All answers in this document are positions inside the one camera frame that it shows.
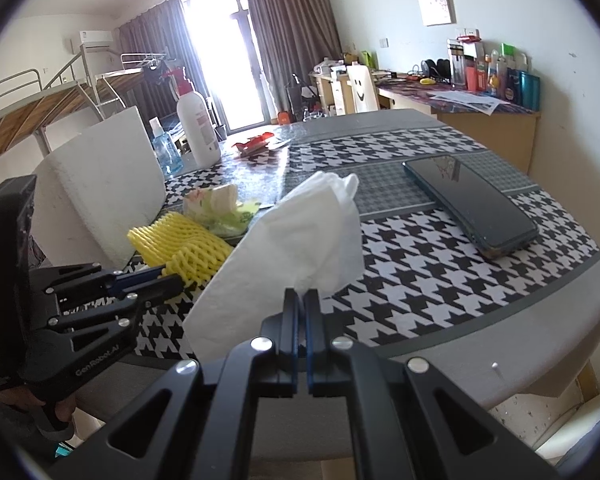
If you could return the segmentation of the left hand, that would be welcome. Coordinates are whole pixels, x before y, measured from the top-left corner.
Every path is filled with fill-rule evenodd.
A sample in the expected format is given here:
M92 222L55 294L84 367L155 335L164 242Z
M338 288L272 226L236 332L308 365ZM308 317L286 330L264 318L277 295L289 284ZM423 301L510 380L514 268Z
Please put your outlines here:
M51 441L71 438L76 396L58 403L38 400L26 387L0 391L0 419L17 437L40 434Z

